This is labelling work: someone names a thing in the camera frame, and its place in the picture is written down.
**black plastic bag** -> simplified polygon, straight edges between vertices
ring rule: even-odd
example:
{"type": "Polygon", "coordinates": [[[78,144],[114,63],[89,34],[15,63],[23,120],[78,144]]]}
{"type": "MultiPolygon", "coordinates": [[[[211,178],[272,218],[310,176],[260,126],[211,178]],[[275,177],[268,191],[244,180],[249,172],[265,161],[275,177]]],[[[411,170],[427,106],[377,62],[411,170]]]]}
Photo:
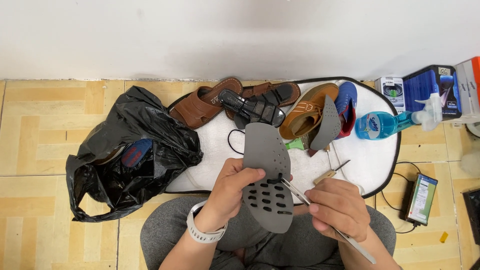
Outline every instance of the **black plastic bag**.
{"type": "Polygon", "coordinates": [[[67,187],[74,221],[100,222],[122,218],[166,187],[188,167],[202,161],[195,131],[170,117],[161,101],[145,88],[133,86],[120,95],[107,119],[97,125],[80,145],[77,156],[67,159],[67,187]],[[121,155],[104,165],[118,146],[152,139],[152,148],[133,168],[122,165],[121,155]],[[105,202],[110,212],[89,216],[80,207],[85,193],[105,202]]]}

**blue shoe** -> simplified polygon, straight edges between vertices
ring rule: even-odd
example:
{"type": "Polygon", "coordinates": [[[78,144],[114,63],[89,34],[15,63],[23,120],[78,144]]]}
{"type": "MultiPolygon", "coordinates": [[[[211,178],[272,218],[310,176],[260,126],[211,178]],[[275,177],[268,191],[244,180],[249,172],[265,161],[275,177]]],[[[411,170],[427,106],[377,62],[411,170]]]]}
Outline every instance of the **blue shoe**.
{"type": "Polygon", "coordinates": [[[335,140],[350,135],[355,126],[355,108],[357,107],[357,88],[351,82],[344,82],[338,88],[338,97],[335,99],[336,111],[340,117],[342,128],[335,140]]]}
{"type": "Polygon", "coordinates": [[[142,158],[145,156],[145,154],[150,148],[152,148],[151,139],[141,139],[134,142],[122,154],[122,164],[129,168],[135,167],[142,160],[142,158]]]}

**brown slipper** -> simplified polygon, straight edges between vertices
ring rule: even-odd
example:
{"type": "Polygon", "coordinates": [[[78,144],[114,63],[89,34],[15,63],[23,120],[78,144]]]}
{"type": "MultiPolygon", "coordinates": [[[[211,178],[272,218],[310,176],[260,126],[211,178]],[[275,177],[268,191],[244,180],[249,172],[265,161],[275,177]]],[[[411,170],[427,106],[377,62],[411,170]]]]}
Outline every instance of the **brown slipper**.
{"type": "MultiPolygon", "coordinates": [[[[291,88],[292,94],[289,99],[285,100],[284,102],[281,102],[280,104],[275,104],[275,102],[272,102],[274,105],[277,105],[277,107],[285,107],[288,105],[292,105],[295,103],[299,97],[300,97],[300,88],[298,84],[292,83],[292,82],[286,82],[286,83],[280,83],[280,84],[272,84],[272,83],[264,83],[261,85],[254,86],[253,88],[246,89],[243,91],[243,94],[241,95],[242,98],[253,98],[253,97],[258,97],[262,94],[267,93],[268,91],[271,90],[276,90],[279,86],[285,87],[288,86],[291,88]]],[[[225,110],[225,113],[227,114],[227,117],[233,120],[233,117],[235,115],[235,112],[232,110],[225,110]]]]}
{"type": "Polygon", "coordinates": [[[291,140],[300,138],[316,128],[322,121],[326,95],[335,100],[338,96],[338,86],[328,83],[315,86],[303,93],[279,127],[280,135],[291,140]]]}
{"type": "Polygon", "coordinates": [[[170,109],[170,116],[185,126],[196,129],[212,120],[223,109],[218,94],[229,89],[238,95],[243,92],[241,82],[236,78],[227,78],[214,87],[201,86],[187,97],[181,97],[170,109]]]}

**left hand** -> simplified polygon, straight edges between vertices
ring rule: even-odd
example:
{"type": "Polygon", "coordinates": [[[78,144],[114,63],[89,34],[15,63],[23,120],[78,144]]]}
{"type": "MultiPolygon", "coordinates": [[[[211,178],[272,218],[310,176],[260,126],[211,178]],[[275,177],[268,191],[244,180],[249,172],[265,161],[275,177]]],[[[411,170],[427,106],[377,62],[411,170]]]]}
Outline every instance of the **left hand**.
{"type": "Polygon", "coordinates": [[[235,217],[240,210],[242,189],[265,177],[263,169],[242,168],[243,159],[225,161],[207,203],[195,218],[195,225],[202,232],[215,231],[235,217]]]}
{"type": "Polygon", "coordinates": [[[357,186],[344,180],[325,178],[305,195],[313,202],[309,212],[313,216],[314,228],[321,234],[345,242],[331,225],[357,242],[367,239],[370,214],[357,186]]]}

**white wall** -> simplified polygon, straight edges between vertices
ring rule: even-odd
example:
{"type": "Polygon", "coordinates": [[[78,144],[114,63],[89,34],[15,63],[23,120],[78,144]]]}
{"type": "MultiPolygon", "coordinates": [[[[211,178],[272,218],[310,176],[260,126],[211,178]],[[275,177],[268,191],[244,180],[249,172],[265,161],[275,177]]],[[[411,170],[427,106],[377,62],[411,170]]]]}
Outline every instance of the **white wall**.
{"type": "Polygon", "coordinates": [[[1,0],[0,78],[402,76],[480,55],[479,0],[1,0]]]}

